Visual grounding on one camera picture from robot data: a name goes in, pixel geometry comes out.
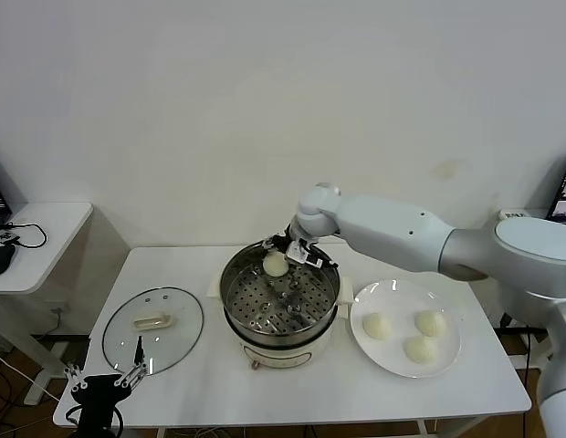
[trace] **small white table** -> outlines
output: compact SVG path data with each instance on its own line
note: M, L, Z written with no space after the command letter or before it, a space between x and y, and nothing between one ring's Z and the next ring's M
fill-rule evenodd
M221 307L206 297L211 278L240 247L137 248L131 251L91 333L86 374L112 373L103 331L127 300L152 287L174 286L198 297L202 335L188 356L147 377L118 407L129 428L391 422L457 418L440 436L457 436L489 415L523 412L530 399L466 283L438 274L411 274L354 253L344 244L320 246L340 264L357 292L381 278L400 277L430 289L463 319L462 349L450 370L431 379L386 371L360 350L350 323L337 319L330 345L307 365L252 370ZM54 422L76 403L68 386Z
M0 295L26 295L35 292L46 280L72 239L92 212L90 203L27 203L12 206L9 219L14 224L38 224L47 235L46 244L34 249L16 249L11 266L0 275ZM12 230L27 245L41 242L35 227ZM45 387L55 376L63 377L64 363L59 359L67 344L46 350L34 340L19 322L21 317L9 315L0 304L0 335L39 364L43 370L36 383ZM32 387L26 404L37 404L41 391Z

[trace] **glass pot lid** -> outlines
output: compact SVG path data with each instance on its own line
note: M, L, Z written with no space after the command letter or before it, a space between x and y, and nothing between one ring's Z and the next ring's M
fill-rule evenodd
M198 300L177 287L146 290L123 304L102 337L102 351L115 370L133 366L141 336L148 374L157 374L182 360L194 347L204 325Z

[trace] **stainless steel pot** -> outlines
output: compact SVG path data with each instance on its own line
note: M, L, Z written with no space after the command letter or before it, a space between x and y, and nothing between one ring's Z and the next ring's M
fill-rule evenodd
M318 248L320 258L330 258ZM335 267L290 265L281 277L263 270L261 243L242 249L226 265L220 298L237 335L266 349L293 349L316 339L331 325L340 293Z

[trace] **white plate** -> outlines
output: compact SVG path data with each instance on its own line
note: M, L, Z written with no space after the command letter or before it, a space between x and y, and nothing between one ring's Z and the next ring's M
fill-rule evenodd
M446 333L433 338L437 342L437 359L425 365L410 360L403 350L407 338L421 335L414 324L415 314L421 310L440 311L447 321ZM371 313L380 313L391 320L393 334L390 338L378 340L366 334L362 320ZM368 357L404 377L433 377L447 370L461 348L459 327L451 310L431 292L406 280L383 280L361 290L352 304L350 323L358 345Z

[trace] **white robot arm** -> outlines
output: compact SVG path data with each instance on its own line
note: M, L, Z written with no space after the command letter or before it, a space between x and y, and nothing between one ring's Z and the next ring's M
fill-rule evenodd
M554 358L540 378L539 403L549 438L566 436L566 225L508 219L494 229L463 230L423 208L373 196L342 196L318 184L299 199L287 257L305 263L302 247L336 235L355 251L414 272L456 280L491 276L505 310L546 327Z

